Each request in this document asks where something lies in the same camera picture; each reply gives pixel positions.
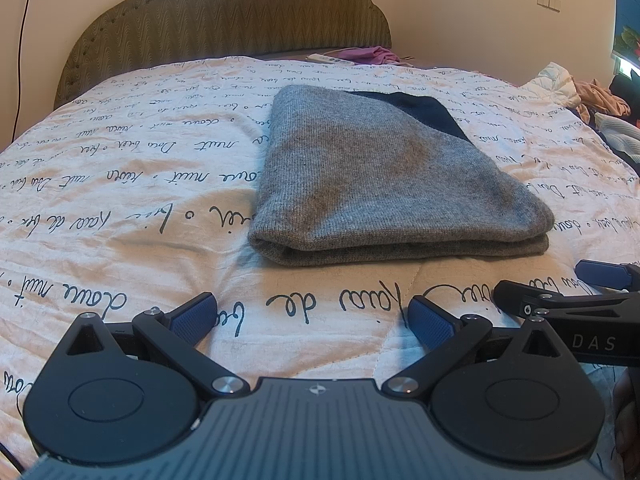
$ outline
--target logo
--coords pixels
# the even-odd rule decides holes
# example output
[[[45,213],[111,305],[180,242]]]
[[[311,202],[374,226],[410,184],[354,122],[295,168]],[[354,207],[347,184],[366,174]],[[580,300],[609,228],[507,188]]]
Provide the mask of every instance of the logo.
[[[322,384],[316,383],[311,388],[309,388],[309,391],[316,397],[319,397],[326,392],[326,388],[322,386]]]

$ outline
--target bed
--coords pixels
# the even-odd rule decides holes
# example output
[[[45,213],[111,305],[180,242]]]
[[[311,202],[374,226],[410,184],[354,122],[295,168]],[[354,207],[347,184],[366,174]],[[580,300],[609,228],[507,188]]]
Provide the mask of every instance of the bed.
[[[252,384],[259,376],[381,381],[423,355],[405,316],[415,294],[457,316],[516,326],[491,301],[499,280],[595,294],[575,277],[577,260],[638,264],[638,176],[570,111],[451,68],[287,59],[390,46],[386,19],[371,0],[267,0],[282,4],[266,9],[260,1],[126,0],[108,10],[72,50],[56,110],[0,154],[0,427],[23,462],[36,458],[24,397],[87,310],[128,321],[207,290],[218,322],[198,348]],[[552,208],[549,250],[313,268],[261,258],[246,234],[271,103],[289,84],[435,97]],[[585,370],[610,405],[616,369]],[[592,460],[621,478],[608,417]],[[14,475],[0,463],[2,478]]]

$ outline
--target white duvet cover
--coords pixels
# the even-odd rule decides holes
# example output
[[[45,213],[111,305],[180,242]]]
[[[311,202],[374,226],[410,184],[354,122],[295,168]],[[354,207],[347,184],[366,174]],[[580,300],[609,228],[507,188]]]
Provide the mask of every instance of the white duvet cover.
[[[271,103],[289,84],[435,97],[552,208],[550,249],[303,269],[265,261],[246,234]],[[20,409],[81,312],[128,321],[211,291],[219,325],[199,349],[252,384],[259,376],[380,382],[423,354],[406,326],[414,294],[457,316],[515,326],[490,301],[499,280],[589,294],[573,272],[579,259],[638,263],[639,199],[638,176],[579,118],[477,73],[229,57],[112,78],[0,154],[0,440],[24,462],[35,459]],[[614,370],[589,368],[606,392]],[[594,456],[609,475],[618,464],[612,443],[604,432]],[[3,463],[0,476],[14,475]]]

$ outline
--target window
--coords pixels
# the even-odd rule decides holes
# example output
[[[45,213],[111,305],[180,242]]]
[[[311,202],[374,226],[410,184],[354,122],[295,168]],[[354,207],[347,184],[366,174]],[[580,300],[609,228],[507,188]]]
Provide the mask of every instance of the window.
[[[640,75],[640,70],[629,63],[626,59],[622,59],[621,57],[619,57],[618,62],[620,63],[620,66],[616,70],[616,73],[622,73],[627,77],[631,77],[631,71],[633,70],[637,75]]]

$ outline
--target pink clothing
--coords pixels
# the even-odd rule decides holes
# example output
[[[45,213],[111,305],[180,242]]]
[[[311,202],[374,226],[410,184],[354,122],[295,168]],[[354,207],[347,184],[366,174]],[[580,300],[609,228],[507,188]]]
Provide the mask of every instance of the pink clothing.
[[[353,61],[354,63],[369,64],[369,65],[407,65],[402,60],[391,52],[388,48],[382,46],[370,46],[367,48],[343,48],[340,50],[332,50],[326,52],[325,55],[338,57],[339,59],[346,59]]]

